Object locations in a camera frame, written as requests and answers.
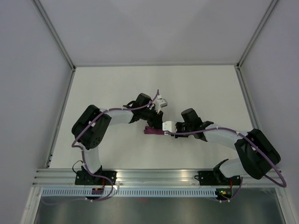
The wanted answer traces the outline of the purple cloth napkin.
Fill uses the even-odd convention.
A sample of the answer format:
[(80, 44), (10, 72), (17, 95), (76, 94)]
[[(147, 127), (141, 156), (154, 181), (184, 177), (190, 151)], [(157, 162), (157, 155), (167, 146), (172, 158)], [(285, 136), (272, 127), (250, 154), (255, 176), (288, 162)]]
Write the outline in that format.
[(155, 129), (150, 126), (146, 126), (143, 132), (144, 132), (144, 134), (164, 135), (163, 130)]

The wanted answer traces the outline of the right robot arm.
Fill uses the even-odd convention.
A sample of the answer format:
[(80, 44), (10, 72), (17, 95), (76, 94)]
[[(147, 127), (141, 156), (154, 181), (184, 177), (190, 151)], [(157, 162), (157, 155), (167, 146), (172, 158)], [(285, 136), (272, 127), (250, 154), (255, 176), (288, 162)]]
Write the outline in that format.
[(189, 108), (181, 113), (183, 122), (176, 122), (173, 136), (194, 136), (204, 142), (213, 142), (237, 152), (236, 159), (225, 159), (214, 167), (213, 178), (225, 184), (231, 177), (249, 175), (256, 180), (267, 177), (281, 157), (264, 133), (259, 129), (235, 131), (211, 121), (202, 121), (196, 111)]

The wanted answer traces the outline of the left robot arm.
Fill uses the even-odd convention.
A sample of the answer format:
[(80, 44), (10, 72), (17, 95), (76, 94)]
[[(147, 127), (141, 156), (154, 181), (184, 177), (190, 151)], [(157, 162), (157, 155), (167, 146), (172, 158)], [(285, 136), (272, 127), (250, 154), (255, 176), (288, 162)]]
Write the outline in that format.
[(96, 185), (102, 179), (102, 164), (99, 159), (98, 145), (102, 142), (109, 126), (132, 124), (139, 120), (147, 122), (145, 134), (164, 134), (162, 108), (168, 105), (159, 92), (151, 99), (140, 93), (136, 100), (121, 108), (100, 109), (89, 105), (71, 129), (75, 137), (72, 147), (78, 147), (82, 153), (82, 169), (90, 184)]

